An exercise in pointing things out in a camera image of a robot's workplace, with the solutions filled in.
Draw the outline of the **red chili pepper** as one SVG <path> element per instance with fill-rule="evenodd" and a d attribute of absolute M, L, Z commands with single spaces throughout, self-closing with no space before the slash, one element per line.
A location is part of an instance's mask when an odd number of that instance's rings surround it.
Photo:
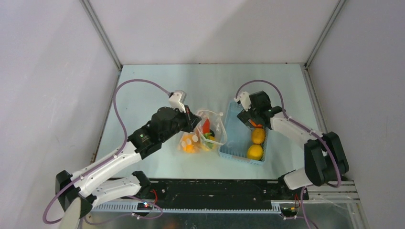
<path fill-rule="evenodd" d="M 206 119 L 205 120 L 205 122 L 203 123 L 203 125 L 202 125 L 202 133 L 203 134 L 208 134 L 208 133 L 210 133 L 211 131 L 210 131 L 210 120 L 209 119 Z"/>

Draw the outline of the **yellow round fruit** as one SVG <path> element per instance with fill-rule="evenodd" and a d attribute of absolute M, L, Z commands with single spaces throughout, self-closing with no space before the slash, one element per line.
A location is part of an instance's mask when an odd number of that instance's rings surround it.
<path fill-rule="evenodd" d="M 266 132 L 263 128 L 255 128 L 251 133 L 251 141 L 254 144 L 260 145 L 266 139 Z"/>

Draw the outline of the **clear dotted zip top bag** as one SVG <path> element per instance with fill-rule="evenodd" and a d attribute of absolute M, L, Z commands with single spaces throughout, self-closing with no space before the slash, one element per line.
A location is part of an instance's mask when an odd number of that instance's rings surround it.
<path fill-rule="evenodd" d="M 214 151 L 225 145 L 228 140 L 224 126 L 224 113 L 200 109 L 196 113 L 201 121 L 191 133 L 183 133 L 177 149 L 189 153 Z"/>

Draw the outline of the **green pepper stem piece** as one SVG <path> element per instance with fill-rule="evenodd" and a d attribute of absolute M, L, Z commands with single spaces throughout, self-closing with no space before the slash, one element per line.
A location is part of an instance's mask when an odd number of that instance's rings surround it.
<path fill-rule="evenodd" d="M 213 132 L 207 132 L 207 133 L 201 134 L 201 142 L 204 144 L 214 143 L 215 137 L 213 135 Z"/>

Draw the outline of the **orange yellow bell pepper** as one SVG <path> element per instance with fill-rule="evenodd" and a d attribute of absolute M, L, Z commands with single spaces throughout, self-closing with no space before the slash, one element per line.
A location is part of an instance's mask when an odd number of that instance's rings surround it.
<path fill-rule="evenodd" d="M 181 149 L 186 153 L 199 152 L 199 138 L 196 134 L 185 134 L 180 141 Z"/>

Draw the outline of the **yellow lemon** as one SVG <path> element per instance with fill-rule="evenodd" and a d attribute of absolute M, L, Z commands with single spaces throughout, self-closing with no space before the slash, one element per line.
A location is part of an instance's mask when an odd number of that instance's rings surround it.
<path fill-rule="evenodd" d="M 264 150 L 261 145 L 253 144 L 249 147 L 246 157 L 248 159 L 260 161 L 263 157 Z"/>

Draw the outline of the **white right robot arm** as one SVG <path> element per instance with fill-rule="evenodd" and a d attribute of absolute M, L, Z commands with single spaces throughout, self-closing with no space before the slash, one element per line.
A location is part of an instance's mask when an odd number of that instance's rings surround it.
<path fill-rule="evenodd" d="M 297 188 L 322 186 L 341 181 L 349 171 L 349 164 L 339 136 L 335 132 L 322 133 L 288 116 L 280 106 L 272 106 L 267 93 L 241 92 L 234 101 L 242 106 L 238 119 L 248 127 L 263 127 L 279 132 L 294 141 L 304 151 L 304 167 L 283 176 L 278 194 L 291 199 Z"/>

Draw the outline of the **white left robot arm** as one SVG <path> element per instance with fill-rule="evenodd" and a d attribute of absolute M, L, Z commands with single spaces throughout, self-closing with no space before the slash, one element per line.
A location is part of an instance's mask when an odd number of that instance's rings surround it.
<path fill-rule="evenodd" d="M 61 207 L 67 210 L 74 199 L 79 198 L 82 218 L 96 206 L 117 198 L 147 198 L 151 182 L 142 171 L 116 180 L 111 177 L 160 150 L 164 142 L 179 132 L 193 132 L 201 120 L 188 107 L 185 112 L 178 108 L 160 108 L 151 120 L 129 135 L 120 148 L 82 170 L 72 174 L 64 170 L 57 174 L 55 193 Z"/>

